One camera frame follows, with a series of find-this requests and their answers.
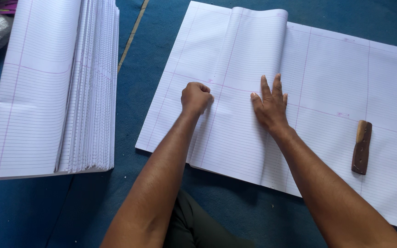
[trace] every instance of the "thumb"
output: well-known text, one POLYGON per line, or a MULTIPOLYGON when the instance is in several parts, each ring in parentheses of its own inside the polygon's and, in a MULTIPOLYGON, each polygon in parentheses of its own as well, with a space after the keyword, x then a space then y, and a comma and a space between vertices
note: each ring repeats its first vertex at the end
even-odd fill
POLYGON ((251 101, 252 105, 254 106, 254 111, 257 111, 263 107, 263 102, 257 93, 251 93, 251 101))

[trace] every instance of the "floor seam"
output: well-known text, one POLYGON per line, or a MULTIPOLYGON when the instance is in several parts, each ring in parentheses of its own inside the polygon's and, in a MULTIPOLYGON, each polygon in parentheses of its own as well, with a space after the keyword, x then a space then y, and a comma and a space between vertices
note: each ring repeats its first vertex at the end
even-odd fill
POLYGON ((144 0, 143 3, 142 3, 142 6, 140 7, 139 15, 137 16, 136 22, 134 23, 133 29, 132 29, 132 31, 130 33, 130 36, 128 37, 127 44, 125 45, 124 52, 122 53, 122 57, 120 58, 120 62, 117 65, 117 73, 119 73, 120 67, 122 66, 122 63, 123 63, 123 61, 125 59, 125 56, 128 53, 128 49, 130 48, 131 42, 133 41, 134 34, 137 31, 137 27, 139 26, 139 23, 140 23, 140 20, 142 19, 143 13, 146 10, 146 6, 148 5, 148 1, 149 0, 144 0))

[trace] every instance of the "wooden handle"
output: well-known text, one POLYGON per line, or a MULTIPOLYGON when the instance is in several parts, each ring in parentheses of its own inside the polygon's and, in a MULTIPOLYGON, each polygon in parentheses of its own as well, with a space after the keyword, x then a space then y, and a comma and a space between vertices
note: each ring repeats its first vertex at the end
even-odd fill
POLYGON ((352 171, 360 175, 367 173, 368 152, 370 147, 372 124, 367 121, 359 121, 356 131, 356 144, 353 151, 352 171))

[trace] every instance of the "white paper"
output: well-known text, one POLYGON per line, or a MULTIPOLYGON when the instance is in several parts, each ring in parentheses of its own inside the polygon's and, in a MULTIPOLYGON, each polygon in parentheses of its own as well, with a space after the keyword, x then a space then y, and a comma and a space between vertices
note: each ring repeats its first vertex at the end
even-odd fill
POLYGON ((397 225, 397 47, 289 22, 279 31, 274 23, 241 17, 271 21, 277 13, 286 12, 192 1, 136 147, 154 151, 181 112, 181 90, 189 81, 203 82, 215 101, 197 124, 187 162, 301 196, 277 144, 255 122, 250 103, 251 92, 260 94, 260 76, 265 74, 271 85, 280 72, 283 92, 289 94, 289 124, 397 225), (207 23, 213 19, 220 21, 207 23), (280 35, 285 35, 281 45, 274 43, 280 35), (351 171, 359 120, 373 124, 366 176, 351 171))

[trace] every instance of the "paper stack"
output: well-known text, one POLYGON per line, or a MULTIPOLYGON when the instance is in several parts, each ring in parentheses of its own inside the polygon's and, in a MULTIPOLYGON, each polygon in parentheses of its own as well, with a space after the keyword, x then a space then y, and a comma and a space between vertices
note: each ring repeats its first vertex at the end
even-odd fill
POLYGON ((20 0, 0 80, 0 179, 114 166, 114 0, 20 0))

